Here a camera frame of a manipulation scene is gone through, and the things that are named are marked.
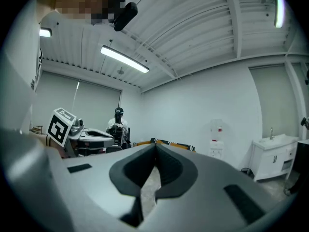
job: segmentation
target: white cabinet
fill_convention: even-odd
[[[250,168],[254,174],[254,181],[287,174],[292,170],[297,142],[287,142],[286,145],[264,147],[261,143],[253,142]]]
[[[258,171],[259,179],[269,178],[269,176],[278,176],[281,174],[285,153],[276,153],[267,155],[262,154],[260,169]]]

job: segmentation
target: wall light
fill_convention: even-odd
[[[284,0],[276,0],[275,27],[281,28],[284,21]]]
[[[131,66],[131,67],[133,67],[133,68],[135,68],[135,69],[137,69],[137,70],[139,70],[143,73],[147,73],[149,71],[149,69],[146,66],[138,63],[137,61],[133,60],[132,58],[128,57],[127,55],[124,55],[124,54],[122,54],[122,53],[120,53],[120,52],[118,52],[118,51],[116,51],[116,50],[114,50],[114,49],[112,49],[108,46],[104,45],[101,49],[101,53],[105,54],[105,55],[107,55],[111,58],[114,58],[114,59],[116,59],[120,62],[123,62],[124,64],[127,64],[127,65],[129,65],[129,66]]]
[[[52,30],[47,28],[40,29],[40,36],[50,38],[52,36]]]

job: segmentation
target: roller blind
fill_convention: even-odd
[[[82,118],[86,127],[105,131],[119,99],[120,91],[81,81],[72,113]]]
[[[52,111],[62,107],[71,112],[78,81],[43,72],[32,109],[32,125],[43,126],[45,133]]]
[[[52,111],[63,107],[82,118],[86,127],[105,131],[119,104],[120,91],[80,81],[72,110],[77,84],[78,80],[43,72],[33,105],[33,126],[43,125],[45,133]]]
[[[298,113],[292,84],[284,65],[251,69],[257,93],[259,95],[263,138],[286,134],[298,136]]]

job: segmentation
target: ceiling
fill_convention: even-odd
[[[286,9],[274,27],[275,0],[126,0],[138,15],[121,32],[112,25],[66,20],[54,12],[42,21],[52,37],[41,37],[44,63],[58,62],[117,79],[147,91],[222,63],[269,55],[309,55],[299,25]],[[150,71],[143,74],[100,53],[110,46]]]

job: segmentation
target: faucet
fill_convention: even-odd
[[[270,140],[273,140],[274,139],[274,136],[272,135],[272,128],[270,128],[270,137],[269,137]]]

